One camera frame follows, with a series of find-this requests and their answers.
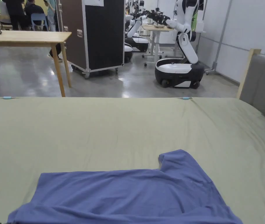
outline metal pole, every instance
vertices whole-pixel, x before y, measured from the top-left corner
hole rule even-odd
[[[227,10],[227,15],[225,17],[225,22],[224,22],[224,26],[222,28],[222,34],[220,36],[220,41],[219,41],[219,44],[218,44],[218,51],[216,53],[216,57],[215,57],[215,60],[212,64],[212,68],[211,69],[206,69],[205,72],[206,74],[208,75],[210,72],[216,72],[216,67],[218,65],[218,56],[220,54],[220,48],[222,46],[222,40],[224,38],[224,34],[225,34],[225,29],[226,29],[226,26],[227,26],[227,22],[228,22],[228,18],[229,18],[229,15],[230,15],[230,11],[231,11],[231,6],[232,6],[232,1],[233,0],[230,0],[229,2],[229,6],[228,6],[228,10]]]

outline black shirt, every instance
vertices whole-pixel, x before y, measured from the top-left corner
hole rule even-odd
[[[9,15],[24,15],[22,3],[24,0],[2,0],[6,3]]]
[[[25,12],[29,18],[30,23],[31,23],[31,15],[33,13],[45,13],[43,9],[39,5],[36,5],[36,4],[30,4],[27,7],[25,7]],[[34,21],[34,23],[38,26],[41,25],[41,21]]]

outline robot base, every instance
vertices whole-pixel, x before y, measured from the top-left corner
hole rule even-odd
[[[125,43],[137,48],[140,52],[146,52],[149,47],[149,41],[143,37],[125,38]]]
[[[189,88],[197,89],[204,75],[204,66],[181,63],[182,59],[162,59],[156,63],[155,77],[162,87],[179,87],[189,82]]]
[[[124,63],[130,62],[132,57],[133,57],[133,48],[129,44],[125,44],[125,46],[124,46]]]

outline white paper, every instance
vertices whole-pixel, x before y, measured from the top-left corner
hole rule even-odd
[[[94,5],[104,7],[104,0],[85,0],[85,5]]]

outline desk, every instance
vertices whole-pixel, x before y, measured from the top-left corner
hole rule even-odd
[[[142,55],[143,57],[145,56],[150,56],[154,57],[154,62],[145,62],[144,65],[147,66],[147,64],[156,64],[158,61],[158,49],[159,49],[159,37],[161,32],[170,32],[173,29],[164,27],[164,28],[156,28],[154,25],[143,25],[143,28],[148,31],[153,31],[153,36],[152,36],[152,42],[151,42],[151,53],[150,54],[144,54]]]
[[[58,61],[56,45],[57,44],[61,45],[68,86],[71,88],[70,74],[66,58],[66,49],[64,45],[64,42],[69,38],[71,33],[10,31],[10,30],[3,30],[2,32],[3,34],[0,35],[0,47],[51,47],[52,48],[61,96],[65,97],[65,91],[63,87],[63,81]]]

